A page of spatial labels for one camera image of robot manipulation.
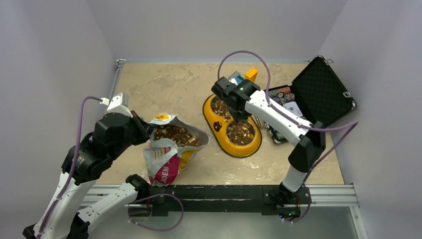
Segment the pet food bag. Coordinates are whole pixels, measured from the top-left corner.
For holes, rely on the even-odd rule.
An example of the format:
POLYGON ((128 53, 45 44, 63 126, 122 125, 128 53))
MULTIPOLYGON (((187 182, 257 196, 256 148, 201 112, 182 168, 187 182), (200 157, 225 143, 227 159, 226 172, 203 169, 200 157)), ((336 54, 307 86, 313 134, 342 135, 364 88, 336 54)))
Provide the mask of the pet food bag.
POLYGON ((143 149, 148 178, 152 186, 168 186, 197 152, 208 145, 210 136, 168 113, 155 116, 150 124, 155 130, 149 146, 143 149))

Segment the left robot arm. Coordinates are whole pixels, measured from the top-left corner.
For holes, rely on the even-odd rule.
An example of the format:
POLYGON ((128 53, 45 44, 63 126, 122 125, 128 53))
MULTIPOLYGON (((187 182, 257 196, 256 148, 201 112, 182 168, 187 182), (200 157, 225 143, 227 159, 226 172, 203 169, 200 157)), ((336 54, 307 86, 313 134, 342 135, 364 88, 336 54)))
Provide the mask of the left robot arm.
POLYGON ((119 208, 144 203, 149 183, 137 174, 127 177, 114 192, 81 208, 86 194, 101 174, 133 145, 146 143, 154 128, 128 108, 128 95, 101 98, 106 114, 86 136, 77 136, 63 164, 56 191, 38 223, 23 230, 27 239, 86 239, 119 208))

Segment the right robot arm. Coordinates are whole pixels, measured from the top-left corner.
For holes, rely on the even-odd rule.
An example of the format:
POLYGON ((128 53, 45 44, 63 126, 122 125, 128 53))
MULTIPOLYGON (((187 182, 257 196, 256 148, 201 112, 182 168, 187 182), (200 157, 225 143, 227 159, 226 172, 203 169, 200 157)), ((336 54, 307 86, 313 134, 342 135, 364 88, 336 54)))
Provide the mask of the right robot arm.
POLYGON ((276 193, 281 206, 296 202, 299 190, 304 187, 307 174, 326 148, 323 124, 302 119, 269 98, 255 83, 244 80, 239 85, 222 77, 211 88, 212 92, 229 108, 236 121, 251 115, 263 119, 280 132, 293 146, 288 157, 289 169, 276 193))

